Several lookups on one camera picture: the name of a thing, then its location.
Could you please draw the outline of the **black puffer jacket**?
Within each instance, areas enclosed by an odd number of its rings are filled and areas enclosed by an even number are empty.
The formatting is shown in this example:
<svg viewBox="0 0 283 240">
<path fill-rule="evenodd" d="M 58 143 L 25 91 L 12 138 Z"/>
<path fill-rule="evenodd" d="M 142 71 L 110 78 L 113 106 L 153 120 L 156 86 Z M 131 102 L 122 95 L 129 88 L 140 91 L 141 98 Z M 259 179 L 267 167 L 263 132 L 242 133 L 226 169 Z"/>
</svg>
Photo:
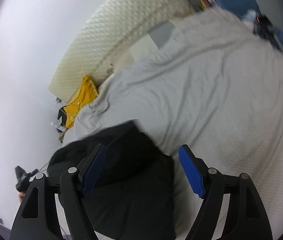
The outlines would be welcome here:
<svg viewBox="0 0 283 240">
<path fill-rule="evenodd" d="M 174 161 L 133 121 L 60 148 L 48 175 L 76 167 L 98 144 L 106 147 L 106 159 L 83 199 L 94 230 L 111 239 L 175 239 Z"/>
</svg>

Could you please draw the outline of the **white spray bottle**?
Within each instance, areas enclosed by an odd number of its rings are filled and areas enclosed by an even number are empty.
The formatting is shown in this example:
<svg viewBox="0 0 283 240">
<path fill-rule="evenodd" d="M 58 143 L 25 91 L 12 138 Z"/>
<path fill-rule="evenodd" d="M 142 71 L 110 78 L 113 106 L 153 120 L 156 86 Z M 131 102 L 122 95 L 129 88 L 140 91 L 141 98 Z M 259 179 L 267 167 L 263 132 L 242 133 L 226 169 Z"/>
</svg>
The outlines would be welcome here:
<svg viewBox="0 0 283 240">
<path fill-rule="evenodd" d="M 58 125 L 55 122 L 51 122 L 50 124 L 51 124 L 52 127 L 57 129 L 58 133 L 62 133 L 62 132 L 65 131 L 65 127 L 64 126 Z"/>
</svg>

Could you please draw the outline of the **black bag on nightstand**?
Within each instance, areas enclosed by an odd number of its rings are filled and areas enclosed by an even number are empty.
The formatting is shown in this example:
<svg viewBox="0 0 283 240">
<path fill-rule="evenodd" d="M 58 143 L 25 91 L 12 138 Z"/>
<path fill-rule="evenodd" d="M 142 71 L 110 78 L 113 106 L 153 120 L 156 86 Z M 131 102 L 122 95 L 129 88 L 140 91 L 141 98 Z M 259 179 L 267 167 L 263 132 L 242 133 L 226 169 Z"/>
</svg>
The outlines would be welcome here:
<svg viewBox="0 0 283 240">
<path fill-rule="evenodd" d="M 65 112 L 64 106 L 61 107 L 58 110 L 58 115 L 57 115 L 57 119 L 60 120 L 61 119 L 61 126 L 65 127 L 65 124 L 67 122 L 67 113 Z"/>
</svg>

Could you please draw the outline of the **yellow crown pillow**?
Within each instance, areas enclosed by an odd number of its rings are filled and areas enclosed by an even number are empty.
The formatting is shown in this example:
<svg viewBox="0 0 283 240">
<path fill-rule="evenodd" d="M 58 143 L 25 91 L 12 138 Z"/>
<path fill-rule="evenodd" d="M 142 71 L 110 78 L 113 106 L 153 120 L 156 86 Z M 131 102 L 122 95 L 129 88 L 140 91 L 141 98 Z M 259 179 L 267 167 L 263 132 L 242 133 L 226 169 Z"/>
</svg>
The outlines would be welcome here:
<svg viewBox="0 0 283 240">
<path fill-rule="evenodd" d="M 68 104 L 64 107 L 66 114 L 65 127 L 70 129 L 74 125 L 74 121 L 79 111 L 89 103 L 93 102 L 98 97 L 97 88 L 88 75 L 85 75 L 82 79 L 80 88 L 75 92 Z"/>
</svg>

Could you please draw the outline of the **light grey duvet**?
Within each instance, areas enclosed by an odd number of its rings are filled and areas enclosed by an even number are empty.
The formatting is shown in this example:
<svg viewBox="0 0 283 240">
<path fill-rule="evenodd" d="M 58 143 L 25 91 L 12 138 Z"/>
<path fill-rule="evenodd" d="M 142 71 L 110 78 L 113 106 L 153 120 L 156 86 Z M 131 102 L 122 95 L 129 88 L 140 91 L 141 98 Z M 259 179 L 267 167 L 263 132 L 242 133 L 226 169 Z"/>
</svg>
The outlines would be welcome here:
<svg viewBox="0 0 283 240">
<path fill-rule="evenodd" d="M 127 120 L 174 160 L 186 144 L 223 174 L 248 173 L 273 238 L 283 234 L 283 54 L 232 13 L 182 20 L 160 50 L 110 77 L 63 142 Z"/>
</svg>

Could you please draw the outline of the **beige grey pillow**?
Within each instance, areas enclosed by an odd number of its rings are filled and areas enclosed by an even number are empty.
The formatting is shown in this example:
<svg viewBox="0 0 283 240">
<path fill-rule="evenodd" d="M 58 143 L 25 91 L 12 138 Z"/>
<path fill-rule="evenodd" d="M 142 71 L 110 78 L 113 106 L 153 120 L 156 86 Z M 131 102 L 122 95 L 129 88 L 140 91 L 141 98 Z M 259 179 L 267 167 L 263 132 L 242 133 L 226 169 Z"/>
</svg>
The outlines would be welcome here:
<svg viewBox="0 0 283 240">
<path fill-rule="evenodd" d="M 112 61 L 113 72 L 129 67 L 150 53 L 153 53 L 169 40 L 175 26 L 170 21 L 165 21 L 146 32 L 141 38 L 132 45 L 123 49 Z"/>
</svg>

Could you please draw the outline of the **cream quilted headboard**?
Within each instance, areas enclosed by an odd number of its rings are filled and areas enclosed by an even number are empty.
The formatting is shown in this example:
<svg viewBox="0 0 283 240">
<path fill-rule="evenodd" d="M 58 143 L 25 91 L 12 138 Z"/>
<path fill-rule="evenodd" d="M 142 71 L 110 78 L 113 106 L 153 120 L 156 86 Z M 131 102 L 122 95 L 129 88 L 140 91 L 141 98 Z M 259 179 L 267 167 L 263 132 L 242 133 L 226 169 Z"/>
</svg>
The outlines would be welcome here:
<svg viewBox="0 0 283 240">
<path fill-rule="evenodd" d="M 147 31 L 193 12 L 188 0 L 106 0 L 68 47 L 48 90 L 68 102 L 85 75 L 100 86 L 120 54 Z"/>
</svg>

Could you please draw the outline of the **small bottles on desk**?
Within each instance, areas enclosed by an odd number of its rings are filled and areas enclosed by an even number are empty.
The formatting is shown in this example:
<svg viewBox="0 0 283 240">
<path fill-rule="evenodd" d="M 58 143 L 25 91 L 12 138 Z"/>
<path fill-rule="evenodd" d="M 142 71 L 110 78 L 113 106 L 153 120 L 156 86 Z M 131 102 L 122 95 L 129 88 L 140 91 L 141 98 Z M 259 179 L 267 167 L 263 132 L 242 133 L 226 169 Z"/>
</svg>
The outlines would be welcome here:
<svg viewBox="0 0 283 240">
<path fill-rule="evenodd" d="M 216 0 L 197 0 L 197 1 L 198 1 L 199 11 L 204 11 L 209 8 L 218 6 Z"/>
</svg>

